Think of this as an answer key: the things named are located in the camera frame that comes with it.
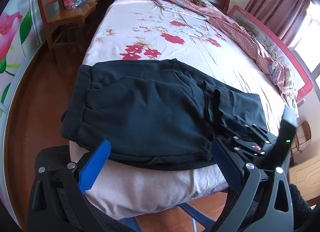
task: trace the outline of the pink blanket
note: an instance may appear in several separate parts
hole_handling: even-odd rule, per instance
[[[294,107],[289,101],[297,98],[297,90],[293,79],[290,77],[290,69],[274,61],[263,46],[255,38],[251,37],[244,28],[218,10],[197,6],[188,0],[169,1],[201,15],[205,15],[211,25],[222,31],[243,49],[257,64],[260,70],[278,87],[282,99],[289,104],[290,107]]]

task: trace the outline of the door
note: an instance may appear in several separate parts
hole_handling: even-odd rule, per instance
[[[318,197],[320,195],[320,154],[291,167],[289,180],[298,187],[305,200]]]

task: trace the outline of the curtain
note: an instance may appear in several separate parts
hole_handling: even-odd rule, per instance
[[[310,0],[250,0],[245,8],[289,46],[297,34]]]

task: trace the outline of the wall mural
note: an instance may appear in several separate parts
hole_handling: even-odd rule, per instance
[[[10,0],[0,14],[0,200],[15,221],[4,178],[4,132],[17,85],[43,42],[40,32],[37,0]]]

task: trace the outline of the blue stool leg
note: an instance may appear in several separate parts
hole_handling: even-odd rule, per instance
[[[195,207],[191,206],[189,203],[182,203],[178,205],[182,208],[189,216],[198,221],[202,226],[205,227],[204,231],[210,231],[210,229],[215,224],[215,221],[203,214],[201,211],[197,210]]]
[[[124,218],[121,219],[120,222],[136,232],[143,232],[136,217]]]

